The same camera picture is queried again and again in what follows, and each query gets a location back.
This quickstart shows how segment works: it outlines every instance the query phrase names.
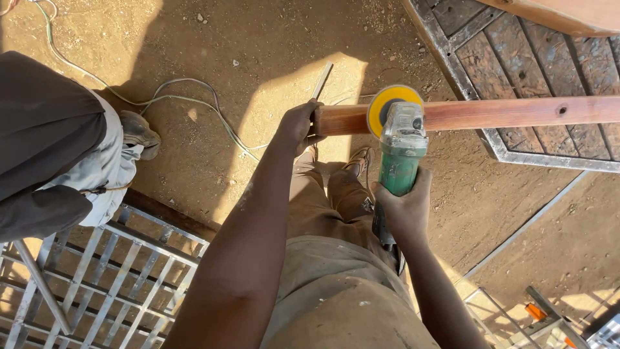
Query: grinder handle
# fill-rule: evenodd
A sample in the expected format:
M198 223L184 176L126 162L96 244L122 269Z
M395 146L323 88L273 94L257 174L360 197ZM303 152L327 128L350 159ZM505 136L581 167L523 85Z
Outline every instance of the grinder handle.
M395 155L383 151L379 183L395 196L409 193L415 183L419 161L420 158L416 156ZM396 242L386 225L385 212L380 202L374 204L373 233L385 250L392 250Z

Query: dark jacket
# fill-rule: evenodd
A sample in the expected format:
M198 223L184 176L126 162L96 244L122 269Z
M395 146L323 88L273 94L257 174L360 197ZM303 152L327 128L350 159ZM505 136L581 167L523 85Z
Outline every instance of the dark jacket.
M0 54L0 242L70 229L91 211L66 186L36 191L104 139L90 91L17 52Z

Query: khaki pants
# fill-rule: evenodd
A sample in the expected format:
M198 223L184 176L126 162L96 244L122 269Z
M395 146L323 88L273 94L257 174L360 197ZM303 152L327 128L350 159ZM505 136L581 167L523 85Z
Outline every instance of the khaki pants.
M312 155L303 154L293 166L286 238L318 235L344 240L369 250L395 271L396 259L372 232L373 212L364 208L367 197L355 174L347 170L332 174L326 196Z

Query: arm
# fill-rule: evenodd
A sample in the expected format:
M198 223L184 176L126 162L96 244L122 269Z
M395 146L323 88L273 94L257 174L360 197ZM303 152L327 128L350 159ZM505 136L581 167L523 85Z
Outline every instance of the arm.
M379 183L372 188L387 227L409 264L422 322L442 348L488 348L454 286L428 246L431 172L418 168L410 193L393 196Z
M282 118L244 194L201 259L163 348L260 345L284 261L293 159L322 139L307 137L317 105L310 101Z

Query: grinder body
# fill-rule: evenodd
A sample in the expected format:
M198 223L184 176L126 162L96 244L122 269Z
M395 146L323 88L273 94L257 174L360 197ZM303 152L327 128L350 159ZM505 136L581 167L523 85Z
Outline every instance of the grinder body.
M395 196L409 193L415 183L418 162L426 155L428 138L423 127L421 102L394 101L390 103L379 137L381 172L379 183ZM373 233L383 247L391 251L396 243L390 233L381 203L376 202Z

